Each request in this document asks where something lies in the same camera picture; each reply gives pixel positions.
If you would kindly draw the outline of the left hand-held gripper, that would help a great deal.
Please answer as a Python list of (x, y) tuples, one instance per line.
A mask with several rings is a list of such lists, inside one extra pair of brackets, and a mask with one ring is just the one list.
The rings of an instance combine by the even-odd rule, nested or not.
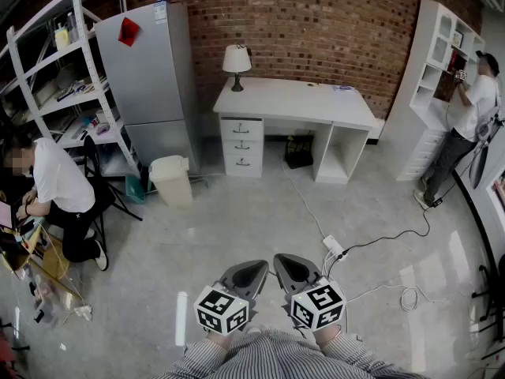
[(193, 310), (196, 322), (208, 332), (230, 335), (242, 331), (256, 315), (255, 297), (269, 274), (266, 260), (246, 261), (228, 268), (220, 280), (206, 286)]

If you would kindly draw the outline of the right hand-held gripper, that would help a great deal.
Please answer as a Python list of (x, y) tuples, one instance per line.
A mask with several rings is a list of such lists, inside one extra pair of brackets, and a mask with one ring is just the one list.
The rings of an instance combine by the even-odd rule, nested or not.
[(316, 281), (312, 286), (292, 294), (287, 303), (288, 316), (296, 326), (317, 332), (339, 322), (346, 311), (346, 298), (340, 286), (311, 261), (289, 253), (273, 258), (275, 275), (284, 291), (292, 290), (292, 281)]

